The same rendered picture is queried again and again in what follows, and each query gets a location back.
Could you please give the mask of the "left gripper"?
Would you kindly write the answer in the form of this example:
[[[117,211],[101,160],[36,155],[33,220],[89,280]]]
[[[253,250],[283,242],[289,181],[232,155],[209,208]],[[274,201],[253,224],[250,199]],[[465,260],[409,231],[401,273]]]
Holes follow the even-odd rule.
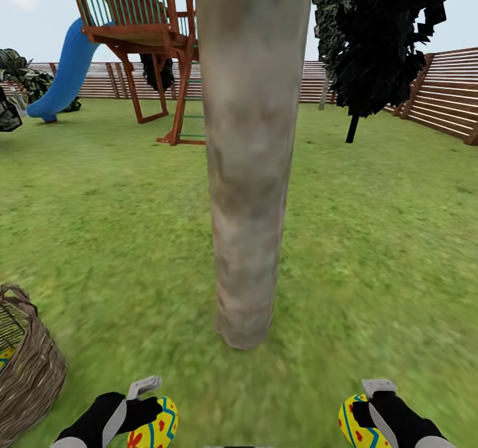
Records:
[[[157,403],[157,397],[148,398],[147,400],[130,400],[135,407],[134,419],[124,432],[131,432],[138,427],[149,424],[157,419],[157,415],[163,412],[163,406]]]

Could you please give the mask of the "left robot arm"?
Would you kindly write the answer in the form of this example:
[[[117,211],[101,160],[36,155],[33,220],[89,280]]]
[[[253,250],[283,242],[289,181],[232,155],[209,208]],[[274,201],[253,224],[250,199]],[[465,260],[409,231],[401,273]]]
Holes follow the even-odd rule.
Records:
[[[117,392],[102,394],[74,425],[64,429],[49,448],[107,448],[117,434],[149,424],[163,412],[157,397],[142,401],[142,394],[162,386],[159,376],[130,384],[127,401]]]

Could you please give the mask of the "wicker basket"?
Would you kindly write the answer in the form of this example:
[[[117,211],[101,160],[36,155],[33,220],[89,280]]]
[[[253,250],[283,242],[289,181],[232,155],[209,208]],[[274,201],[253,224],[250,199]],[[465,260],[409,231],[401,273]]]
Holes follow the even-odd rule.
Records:
[[[17,296],[5,296],[9,289]],[[0,286],[0,310],[23,334],[13,355],[0,368],[0,448],[8,448],[42,421],[66,385],[66,357],[29,296],[17,284]],[[10,308],[22,314],[26,328]],[[24,367],[20,380],[5,391]]]

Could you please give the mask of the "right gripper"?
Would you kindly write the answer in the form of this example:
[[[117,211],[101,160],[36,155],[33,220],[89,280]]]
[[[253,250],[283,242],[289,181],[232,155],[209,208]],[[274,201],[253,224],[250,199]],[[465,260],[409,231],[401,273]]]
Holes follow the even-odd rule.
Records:
[[[367,402],[353,402],[353,413],[355,420],[357,420],[360,427],[376,428],[372,417],[370,415],[368,401]]]

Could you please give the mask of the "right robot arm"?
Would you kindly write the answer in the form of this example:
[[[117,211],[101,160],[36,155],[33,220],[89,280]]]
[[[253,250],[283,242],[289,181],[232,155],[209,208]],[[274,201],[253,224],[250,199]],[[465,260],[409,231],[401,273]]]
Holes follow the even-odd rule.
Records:
[[[360,427],[378,428],[392,448],[457,448],[430,419],[422,419],[400,397],[389,379],[364,379],[367,402],[353,402]]]

